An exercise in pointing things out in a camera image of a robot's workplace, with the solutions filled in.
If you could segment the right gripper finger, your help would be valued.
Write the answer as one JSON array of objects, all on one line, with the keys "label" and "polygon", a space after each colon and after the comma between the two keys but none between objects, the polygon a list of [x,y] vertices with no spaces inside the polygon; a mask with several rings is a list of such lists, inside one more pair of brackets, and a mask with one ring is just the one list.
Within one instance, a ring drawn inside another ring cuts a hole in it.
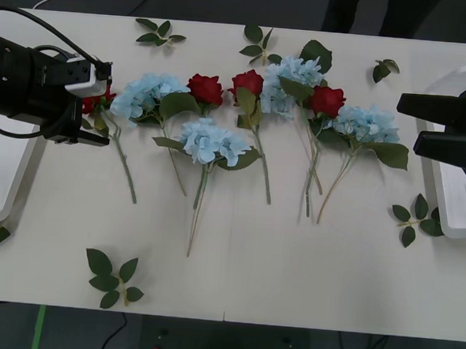
[{"label": "right gripper finger", "polygon": [[404,93],[400,96],[396,110],[410,117],[450,126],[459,118],[462,102],[452,96]]},{"label": "right gripper finger", "polygon": [[466,137],[421,132],[413,151],[423,158],[466,169]]}]

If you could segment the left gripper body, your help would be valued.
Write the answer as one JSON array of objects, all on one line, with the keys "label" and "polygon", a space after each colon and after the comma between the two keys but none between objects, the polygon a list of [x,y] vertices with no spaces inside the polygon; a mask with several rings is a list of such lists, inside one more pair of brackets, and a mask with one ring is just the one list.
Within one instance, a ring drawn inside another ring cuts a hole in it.
[{"label": "left gripper body", "polygon": [[42,137],[59,144],[77,144],[81,127],[82,98],[76,97],[61,114],[48,126],[41,126],[39,131],[30,133],[26,139]]}]

